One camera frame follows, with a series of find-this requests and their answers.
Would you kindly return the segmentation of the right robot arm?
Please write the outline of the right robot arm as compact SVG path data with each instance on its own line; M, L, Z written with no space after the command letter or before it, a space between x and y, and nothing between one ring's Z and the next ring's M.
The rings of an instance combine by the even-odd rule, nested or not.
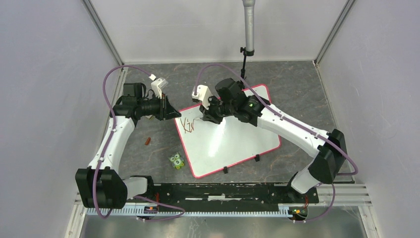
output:
M283 113L254 89L246 95L243 84L232 78L220 81L214 96L204 85L196 85L192 99L202 105L202 119L220 124L226 117L235 117L242 123L276 133L300 147L312 161L289 181L286 196L299 202L306 193L319 184L332 184L346 160L346 144L341 131L328 132L310 126Z

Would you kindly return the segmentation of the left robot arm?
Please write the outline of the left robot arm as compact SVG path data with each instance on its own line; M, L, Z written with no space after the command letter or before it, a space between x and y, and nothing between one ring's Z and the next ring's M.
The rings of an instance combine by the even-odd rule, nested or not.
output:
M95 157L75 174L86 208L121 209L136 195L144 202L154 199L156 189L150 176L122 179L118 171L128 138L142 117L155 117L160 121L181 117L162 91L166 84L162 79L151 83L151 96L147 95L143 83L123 85L123 94L110 110L107 131Z

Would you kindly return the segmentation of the white board with pink frame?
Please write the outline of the white board with pink frame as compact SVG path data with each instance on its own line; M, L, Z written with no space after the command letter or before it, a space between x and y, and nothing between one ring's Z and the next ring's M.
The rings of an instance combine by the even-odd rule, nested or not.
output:
M174 122L192 175L202 178L281 146L278 134L226 117L221 124L195 119L200 105L182 109Z

